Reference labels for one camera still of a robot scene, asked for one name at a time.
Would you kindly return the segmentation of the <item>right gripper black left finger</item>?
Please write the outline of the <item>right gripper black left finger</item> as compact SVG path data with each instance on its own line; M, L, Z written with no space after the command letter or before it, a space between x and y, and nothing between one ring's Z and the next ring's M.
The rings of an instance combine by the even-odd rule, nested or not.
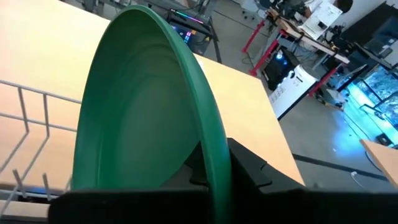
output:
M197 224L208 219L209 185L201 143L160 187L132 193L132 212L144 224Z

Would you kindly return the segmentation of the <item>person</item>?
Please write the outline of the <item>person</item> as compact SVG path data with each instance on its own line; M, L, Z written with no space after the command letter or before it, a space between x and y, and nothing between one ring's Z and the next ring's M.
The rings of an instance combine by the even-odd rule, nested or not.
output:
M353 0L335 0L333 3L343 14L347 13L353 6Z

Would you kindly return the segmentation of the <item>black computer with RGB lights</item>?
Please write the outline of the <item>black computer with RGB lights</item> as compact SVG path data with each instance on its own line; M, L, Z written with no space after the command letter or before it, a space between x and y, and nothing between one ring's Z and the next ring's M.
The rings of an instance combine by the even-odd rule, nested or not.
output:
M210 42L216 37L214 29L209 23L180 11L170 9L165 20L195 54L204 55Z

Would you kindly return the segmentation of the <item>light wooden desk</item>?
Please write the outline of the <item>light wooden desk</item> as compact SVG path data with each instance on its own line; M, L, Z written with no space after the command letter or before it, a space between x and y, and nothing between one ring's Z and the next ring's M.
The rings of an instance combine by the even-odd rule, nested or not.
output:
M80 101L91 61L108 20L58 0L0 0L0 80ZM205 57L198 61L220 109L226 134L277 170L302 176L260 80ZM29 119L44 121L42 95L24 90ZM76 128L79 105L48 97L51 124ZM0 84L0 112L22 116L17 88ZM45 139L45 126L29 124L30 134L0 184L15 184L12 173L27 169ZM25 133L24 123L0 117L0 166ZM55 189L72 173L75 133L50 128L50 139L23 180L40 187L42 174Z

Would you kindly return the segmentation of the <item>black computer with blue fans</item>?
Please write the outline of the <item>black computer with blue fans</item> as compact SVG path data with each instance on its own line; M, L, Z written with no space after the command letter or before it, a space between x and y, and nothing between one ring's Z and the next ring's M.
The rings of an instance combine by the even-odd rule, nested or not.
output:
M281 47L263 69L268 89L274 91L285 78L299 65L297 57L286 47Z

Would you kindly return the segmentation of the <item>white perforated computer case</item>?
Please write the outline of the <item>white perforated computer case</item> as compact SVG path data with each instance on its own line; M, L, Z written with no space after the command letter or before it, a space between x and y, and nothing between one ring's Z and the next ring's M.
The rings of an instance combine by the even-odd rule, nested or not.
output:
M307 65L290 69L269 96L277 120L280 121L315 86L315 71Z

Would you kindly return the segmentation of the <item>green plate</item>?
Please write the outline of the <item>green plate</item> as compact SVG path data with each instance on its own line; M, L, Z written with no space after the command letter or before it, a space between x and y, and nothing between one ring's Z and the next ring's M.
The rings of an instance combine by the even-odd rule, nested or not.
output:
M210 185L212 220L228 224L231 160L206 76L156 12L125 7L107 26L88 73L71 188L160 187L197 145Z

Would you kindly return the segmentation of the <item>wooden workbench with red legs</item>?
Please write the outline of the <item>wooden workbench with red legs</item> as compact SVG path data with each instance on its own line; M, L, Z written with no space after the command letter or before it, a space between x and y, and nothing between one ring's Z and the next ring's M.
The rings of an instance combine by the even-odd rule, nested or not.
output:
M334 69L330 70L326 75L324 75L316 84L315 86L309 91L309 96L313 96L327 81L328 79L338 70L338 68L342 65L349 64L348 58L344 57L343 55L339 54L337 50L333 50L331 47L327 47L326 45L322 44L319 41L311 38L308 34L306 34L301 29L297 28L295 25L292 24L290 20L281 17L280 14L273 8L266 9L265 15L270 16L272 20L276 23L277 27L280 27L279 35L276 39L271 43L270 47L266 50L266 53L261 57L261 59L257 62L254 68L250 71L251 75L255 75L256 71L259 69L261 64L266 60L266 58L271 54L271 52L276 48L277 44L279 43L279 37L295 37L295 40L298 42L306 42L312 47L315 47L318 50L326 53L326 56L332 56L340 61L340 64L336 66Z

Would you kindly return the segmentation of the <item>wooden desk corner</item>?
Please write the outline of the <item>wooden desk corner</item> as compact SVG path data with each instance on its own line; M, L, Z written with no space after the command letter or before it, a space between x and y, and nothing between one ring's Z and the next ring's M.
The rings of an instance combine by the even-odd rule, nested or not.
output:
M361 139L360 143L388 181L398 189L398 150L365 139Z

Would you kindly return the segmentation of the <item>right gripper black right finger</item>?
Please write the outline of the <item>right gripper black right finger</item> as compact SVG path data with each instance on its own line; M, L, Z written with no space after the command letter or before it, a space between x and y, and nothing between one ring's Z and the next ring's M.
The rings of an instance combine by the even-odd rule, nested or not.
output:
M272 167L233 138L228 139L233 175L234 222L297 224L311 211L303 185Z

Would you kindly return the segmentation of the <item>white paper box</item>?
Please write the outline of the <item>white paper box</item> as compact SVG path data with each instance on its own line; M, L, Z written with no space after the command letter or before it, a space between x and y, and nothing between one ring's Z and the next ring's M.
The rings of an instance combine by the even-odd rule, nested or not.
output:
M337 0L308 0L304 2L310 15L304 16L304 22L298 28L314 40L319 39L343 13L336 2Z

